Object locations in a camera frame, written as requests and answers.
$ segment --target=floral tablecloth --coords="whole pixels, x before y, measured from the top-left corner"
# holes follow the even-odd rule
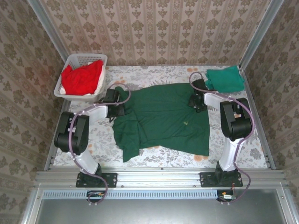
[[[221,69],[217,66],[123,66],[107,67],[106,87],[121,82],[131,90],[171,83],[187,83],[193,71],[206,73],[207,69]],[[231,93],[235,98],[247,97],[245,91]],[[72,101],[69,111],[78,112],[88,107],[89,103]],[[87,149],[94,159],[105,167],[183,167],[183,168],[214,168],[220,159],[224,144],[224,135],[220,126],[220,112],[208,108],[210,120],[209,156],[193,155],[168,149],[161,146],[140,149],[140,155],[128,162],[122,162],[122,150],[113,137],[113,123],[103,119],[89,126],[89,144]],[[265,157],[257,131],[242,147],[237,162],[241,168],[267,168]],[[73,166],[69,155],[58,149],[54,166]]]

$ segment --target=wallpaper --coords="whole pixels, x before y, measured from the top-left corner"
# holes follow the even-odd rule
[[[63,61],[26,1],[0,1],[0,223],[18,223],[43,170]]]
[[[298,0],[285,0],[245,72],[275,164],[299,208]]]
[[[68,53],[109,66],[238,64],[270,0],[40,0]]]

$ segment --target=laundry basket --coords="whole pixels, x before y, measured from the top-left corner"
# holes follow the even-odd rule
[[[63,70],[70,65],[72,69],[77,69],[83,65],[87,65],[89,62],[94,62],[97,60],[102,60],[104,67],[106,66],[107,63],[107,56],[106,55],[101,55],[101,54],[72,54],[70,55],[64,65]],[[105,88],[105,79],[106,79],[106,74],[103,72],[101,76],[104,75],[104,82],[101,87],[101,90],[98,95],[91,95],[91,96],[75,96],[75,95],[63,95],[60,94],[60,89],[61,89],[61,75],[57,81],[57,84],[54,89],[54,95],[56,97],[63,97],[67,100],[76,100],[76,101],[85,101],[85,102],[96,102],[100,99],[100,93],[104,90]]]

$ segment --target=red garment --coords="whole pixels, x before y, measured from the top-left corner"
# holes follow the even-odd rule
[[[97,60],[90,65],[73,70],[67,66],[61,73],[61,83],[67,95],[83,96],[94,94],[102,72],[103,61]]]

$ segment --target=purple cable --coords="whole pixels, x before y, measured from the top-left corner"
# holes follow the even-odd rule
[[[236,100],[235,98],[227,97],[226,95],[224,95],[224,94],[220,94],[220,93],[217,92],[217,91],[202,90],[202,89],[199,89],[199,88],[195,87],[195,86],[192,84],[192,82],[191,82],[191,77],[192,77],[194,74],[196,74],[196,73],[200,74],[200,76],[201,76],[202,79],[203,79],[203,76],[202,76],[202,74],[201,74],[199,71],[195,71],[195,72],[193,72],[193,73],[189,76],[189,84],[192,86],[192,88],[194,88],[194,89],[196,89],[196,90],[199,90],[199,91],[202,91],[202,92],[206,92],[206,93],[213,93],[213,94],[215,94],[215,95],[217,95],[217,96],[219,96],[219,97],[221,97],[221,98],[223,98],[223,99],[232,100],[232,101],[236,102],[236,103],[239,104],[241,107],[243,107],[244,110],[246,110],[246,112],[247,112],[247,113],[249,114],[249,116],[250,116],[250,120],[251,120],[251,123],[252,123],[252,129],[251,129],[250,134],[247,135],[245,138],[241,139],[241,140],[238,142],[238,146],[237,146],[237,149],[236,149],[236,152],[235,152],[235,155],[234,155],[234,161],[233,161],[234,166],[237,168],[237,170],[238,170],[239,172],[243,173],[244,175],[246,175],[246,176],[248,177],[248,184],[247,184],[245,190],[242,192],[242,194],[241,194],[240,196],[238,196],[235,200],[230,201],[230,203],[233,203],[233,202],[236,202],[237,200],[239,200],[239,199],[245,194],[245,192],[248,190],[248,188],[249,188],[249,186],[250,186],[250,184],[251,184],[251,178],[250,178],[250,176],[249,176],[245,171],[243,171],[242,169],[240,169],[240,168],[237,166],[237,164],[236,164],[236,160],[237,160],[238,152],[239,152],[239,150],[240,150],[240,144],[241,144],[242,142],[244,142],[245,140],[247,140],[247,139],[253,134],[256,125],[255,125],[255,122],[254,122],[254,119],[253,119],[253,115],[252,115],[251,111],[249,110],[249,108],[247,108],[244,104],[242,104],[241,102],[239,102],[239,101]]]
[[[77,118],[77,116],[79,116],[80,114],[83,114],[91,109],[94,109],[95,107],[98,107],[98,106],[104,106],[104,105],[119,105],[119,104],[124,104],[126,103],[130,97],[131,97],[131,91],[129,89],[129,87],[126,85],[126,84],[123,84],[123,83],[114,83],[112,84],[111,86],[108,87],[108,89],[110,89],[112,86],[114,85],[124,85],[128,91],[129,91],[129,95],[128,95],[128,98],[125,99],[124,101],[121,101],[121,102],[116,102],[116,103],[101,103],[101,104],[94,104],[92,106],[89,106],[81,111],[79,111],[78,113],[75,114],[75,116],[73,117],[73,119],[71,120],[71,126],[70,126],[70,133],[69,133],[69,149],[70,149],[70,152],[71,152],[71,156],[73,157],[73,160],[74,160],[74,163],[81,169],[81,171],[83,171],[84,173],[90,175],[90,176],[93,176],[93,177],[96,177],[96,178],[99,178],[100,180],[102,180],[104,182],[104,185],[105,185],[105,193],[103,195],[103,197],[97,202],[97,203],[100,203],[103,201],[103,199],[106,197],[107,195],[107,192],[108,192],[108,184],[106,182],[106,180],[101,177],[101,176],[98,176],[98,175],[95,175],[95,174],[92,174],[92,173],[89,173],[87,170],[85,170],[77,161],[76,161],[76,158],[75,158],[75,154],[74,154],[74,151],[73,151],[73,148],[72,148],[72,145],[71,145],[71,137],[72,137],[72,130],[74,128],[74,123],[75,123],[75,120]]]

